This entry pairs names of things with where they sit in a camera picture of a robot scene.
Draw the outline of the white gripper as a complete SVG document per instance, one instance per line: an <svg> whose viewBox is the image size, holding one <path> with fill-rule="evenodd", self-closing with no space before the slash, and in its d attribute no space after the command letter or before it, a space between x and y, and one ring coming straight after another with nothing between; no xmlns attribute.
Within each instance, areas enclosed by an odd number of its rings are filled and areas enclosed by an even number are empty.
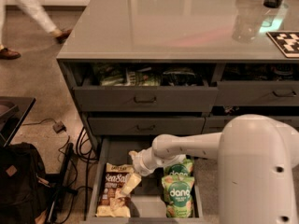
<svg viewBox="0 0 299 224"><path fill-rule="evenodd" d="M128 180L121 189L121 194L125 196L129 195L138 186L141 182L141 176L148 176L157 168L164 166L164 159L158 157L152 147L139 152L131 150L129 156L132 159L136 173L129 175Z"/></svg>

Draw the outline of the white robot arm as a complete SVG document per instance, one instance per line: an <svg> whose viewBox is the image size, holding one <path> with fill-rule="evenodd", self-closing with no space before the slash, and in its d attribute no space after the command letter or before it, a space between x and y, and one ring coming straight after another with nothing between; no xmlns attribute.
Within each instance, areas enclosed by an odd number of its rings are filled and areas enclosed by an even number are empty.
<svg viewBox="0 0 299 224"><path fill-rule="evenodd" d="M220 224L298 224L292 169L299 163L299 132L292 126L241 115L219 133L161 134L151 147L129 152L142 176L184 155L218 162Z"/></svg>

